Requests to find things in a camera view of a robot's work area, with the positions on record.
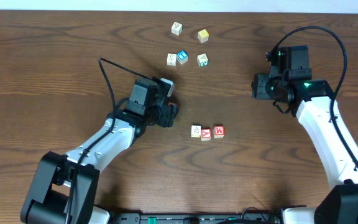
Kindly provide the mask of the white block yellow side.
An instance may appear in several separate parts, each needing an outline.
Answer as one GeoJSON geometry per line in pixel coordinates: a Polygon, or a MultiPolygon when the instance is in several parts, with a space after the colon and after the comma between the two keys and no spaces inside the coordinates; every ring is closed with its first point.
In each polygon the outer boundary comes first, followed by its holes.
{"type": "Polygon", "coordinates": [[[192,125],[191,126],[191,137],[200,138],[201,137],[201,125],[192,125]]]}

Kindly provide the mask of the red A block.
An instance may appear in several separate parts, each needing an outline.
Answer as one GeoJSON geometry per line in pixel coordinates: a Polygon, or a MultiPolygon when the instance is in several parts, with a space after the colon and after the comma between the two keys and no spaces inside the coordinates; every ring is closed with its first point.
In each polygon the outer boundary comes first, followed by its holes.
{"type": "Polygon", "coordinates": [[[202,141],[210,141],[212,138],[211,129],[206,128],[201,130],[201,140],[202,141]]]}

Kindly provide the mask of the red M block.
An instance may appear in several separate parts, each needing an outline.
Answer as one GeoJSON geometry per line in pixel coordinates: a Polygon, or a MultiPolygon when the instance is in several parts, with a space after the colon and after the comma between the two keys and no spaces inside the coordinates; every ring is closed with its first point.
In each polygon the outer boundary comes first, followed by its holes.
{"type": "Polygon", "coordinates": [[[224,126],[215,126],[213,129],[214,138],[223,138],[225,136],[224,126]]]}

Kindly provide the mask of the red U block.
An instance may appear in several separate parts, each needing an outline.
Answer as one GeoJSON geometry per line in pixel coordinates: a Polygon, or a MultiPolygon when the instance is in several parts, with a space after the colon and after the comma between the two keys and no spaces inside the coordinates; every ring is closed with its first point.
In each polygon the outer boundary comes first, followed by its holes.
{"type": "Polygon", "coordinates": [[[168,103],[167,103],[167,105],[168,106],[178,106],[178,104],[176,103],[176,102],[172,102],[172,101],[169,101],[168,103]]]}

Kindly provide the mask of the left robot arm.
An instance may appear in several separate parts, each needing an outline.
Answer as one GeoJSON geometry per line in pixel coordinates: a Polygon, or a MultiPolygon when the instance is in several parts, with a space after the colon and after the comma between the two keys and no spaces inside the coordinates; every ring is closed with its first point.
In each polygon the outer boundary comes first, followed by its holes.
{"type": "Polygon", "coordinates": [[[46,153],[40,160],[21,210],[23,223],[108,223],[109,211],[94,204],[99,175],[148,126],[167,128],[178,113],[169,101],[174,83],[140,78],[129,98],[119,101],[103,127],[65,154],[46,153]]]}

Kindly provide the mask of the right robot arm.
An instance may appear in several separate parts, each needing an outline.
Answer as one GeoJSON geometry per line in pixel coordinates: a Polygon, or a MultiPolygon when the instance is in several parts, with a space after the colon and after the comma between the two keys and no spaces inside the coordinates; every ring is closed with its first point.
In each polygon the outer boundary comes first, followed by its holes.
{"type": "Polygon", "coordinates": [[[344,124],[326,80],[314,80],[307,46],[276,48],[266,54],[267,74],[257,73],[252,96],[286,103],[305,128],[328,178],[330,192],[317,207],[284,208],[282,223],[358,223],[358,146],[344,124]]]}

